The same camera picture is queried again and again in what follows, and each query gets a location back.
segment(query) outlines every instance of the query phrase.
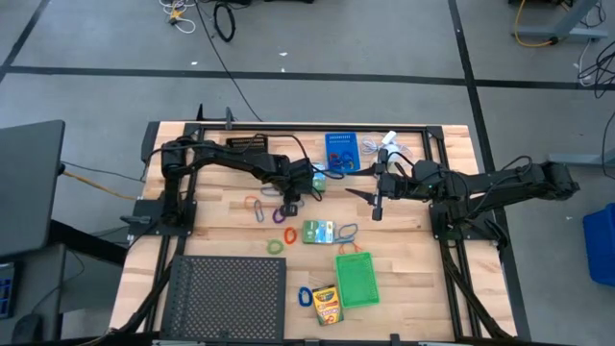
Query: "metal stand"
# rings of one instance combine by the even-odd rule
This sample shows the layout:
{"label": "metal stand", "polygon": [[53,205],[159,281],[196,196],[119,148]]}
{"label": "metal stand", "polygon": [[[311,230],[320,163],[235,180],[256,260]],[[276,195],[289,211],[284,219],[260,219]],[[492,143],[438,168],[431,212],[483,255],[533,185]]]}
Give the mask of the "metal stand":
{"label": "metal stand", "polygon": [[[549,161],[590,167],[603,166],[603,156],[596,154],[549,154]],[[604,165],[615,166],[615,149],[604,153]]]}
{"label": "metal stand", "polygon": [[119,245],[81,232],[56,220],[51,220],[49,225],[47,243],[62,243],[70,250],[120,266],[124,266],[128,253],[128,250]]}
{"label": "metal stand", "polygon": [[522,26],[517,28],[519,37],[558,38],[607,38],[606,30],[575,28],[577,24],[598,4],[599,0],[578,0],[575,5],[553,26]]}

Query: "gray floor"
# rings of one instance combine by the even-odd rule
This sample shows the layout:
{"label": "gray floor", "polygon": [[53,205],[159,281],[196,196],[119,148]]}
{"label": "gray floor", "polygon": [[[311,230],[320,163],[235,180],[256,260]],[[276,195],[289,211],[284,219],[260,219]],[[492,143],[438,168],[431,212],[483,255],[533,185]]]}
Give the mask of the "gray floor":
{"label": "gray floor", "polygon": [[[38,3],[0,0],[0,61]],[[509,35],[515,6],[505,0],[457,3],[477,79],[575,80],[582,42],[523,48]],[[605,6],[615,17],[611,4]],[[215,40],[230,70],[463,78],[446,0],[258,3],[235,14],[236,39]],[[552,22],[561,15],[560,8],[534,5],[522,21]],[[186,17],[197,19],[194,10]],[[615,20],[604,27],[615,37]],[[593,45],[586,64],[611,40]],[[13,65],[222,70],[202,28],[183,35],[166,25],[156,0],[52,0]],[[465,86],[238,82],[268,121],[467,124],[480,156]],[[497,166],[521,154],[542,161],[549,153],[597,153],[615,107],[612,93],[596,101],[579,90],[480,88],[479,95]],[[64,160],[138,177],[147,122],[193,118],[199,103],[209,116],[230,106],[241,120],[252,119],[229,80],[8,74],[0,83],[0,127],[63,119]],[[125,194],[141,190],[139,183],[71,170]],[[581,219],[612,201],[614,183],[599,170],[573,174],[581,185],[573,199],[507,209],[512,243],[532,338],[607,345],[615,338],[615,288],[589,278]],[[131,211],[130,202],[59,179],[54,217],[60,221],[94,233],[121,226],[118,217]],[[63,293],[62,310],[81,309],[66,315],[64,336],[101,333],[110,317],[120,270],[88,259],[86,268]],[[78,269],[69,258],[67,276]]]}

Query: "green plastic basket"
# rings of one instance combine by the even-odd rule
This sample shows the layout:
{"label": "green plastic basket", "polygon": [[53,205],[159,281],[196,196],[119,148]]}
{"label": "green plastic basket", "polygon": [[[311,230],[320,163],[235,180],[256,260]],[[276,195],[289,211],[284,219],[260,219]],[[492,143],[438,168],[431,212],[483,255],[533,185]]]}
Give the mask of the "green plastic basket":
{"label": "green plastic basket", "polygon": [[380,302],[372,254],[368,252],[335,257],[342,308],[358,308]]}

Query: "wooden tabletop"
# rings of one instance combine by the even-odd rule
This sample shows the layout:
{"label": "wooden tabletop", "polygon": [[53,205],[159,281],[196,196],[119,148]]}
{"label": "wooden tabletop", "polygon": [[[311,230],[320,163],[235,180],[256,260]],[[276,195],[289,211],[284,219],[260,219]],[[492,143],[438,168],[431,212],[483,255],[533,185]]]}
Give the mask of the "wooden tabletop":
{"label": "wooden tabletop", "polygon": [[[183,122],[160,123],[155,147],[181,136],[183,130]],[[443,126],[443,130],[451,168],[467,174],[478,173],[468,128]],[[224,144],[227,137],[253,134],[251,131],[206,131],[206,139]],[[302,141],[312,162],[325,161],[324,133],[298,131],[292,134]],[[359,140],[363,136],[380,138],[377,133],[357,133]],[[412,161],[425,157],[419,135],[398,134],[397,140],[408,146]],[[292,161],[303,156],[292,138],[283,137],[269,138],[269,153],[287,155]],[[361,167],[368,167],[374,157],[375,154],[361,154]],[[454,340],[440,251],[431,234],[428,204],[385,201],[383,219],[377,222],[371,219],[372,208],[344,189],[374,191],[374,178],[328,179],[322,202],[303,196],[306,205],[299,209],[299,215],[276,225],[271,215],[282,203],[282,197],[263,196],[259,192],[261,187],[260,181],[245,172],[218,165],[202,168],[195,194],[198,200],[195,230],[187,241],[185,254],[266,257],[269,256],[265,250],[269,239],[282,240],[283,231],[289,226],[301,230],[304,220],[332,220],[337,225],[358,223],[357,245],[374,258],[381,296],[378,305],[345,309],[345,320],[341,323],[319,326],[314,308],[299,306],[297,292],[300,286],[315,288],[336,284],[333,259],[339,246],[306,245],[301,241],[285,246],[279,254],[286,257],[287,265],[284,338],[388,340],[390,334],[399,334],[402,340]],[[160,155],[155,155],[143,197],[157,199],[162,189]],[[244,208],[243,201],[248,195],[257,195],[262,201],[264,222],[258,223],[254,211]],[[111,327],[126,323],[151,289],[159,248],[159,236],[143,236],[130,250]],[[172,240],[167,260],[174,248],[175,240]],[[466,241],[466,249],[477,296],[505,331],[516,334],[498,251],[490,242],[480,240]],[[155,329],[160,326],[165,295],[163,292],[160,297]],[[457,296],[464,333],[469,335],[465,300],[458,291]]]}

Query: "blue basket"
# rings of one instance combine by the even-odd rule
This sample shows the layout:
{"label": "blue basket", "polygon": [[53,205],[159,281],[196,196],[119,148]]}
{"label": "blue basket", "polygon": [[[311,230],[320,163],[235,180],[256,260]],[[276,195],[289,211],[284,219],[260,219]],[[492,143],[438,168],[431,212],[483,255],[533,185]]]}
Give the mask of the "blue basket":
{"label": "blue basket", "polygon": [[360,169],[357,134],[326,134],[327,164],[336,172],[356,172]]}
{"label": "blue basket", "polygon": [[592,280],[615,286],[615,204],[583,217],[587,261]]}

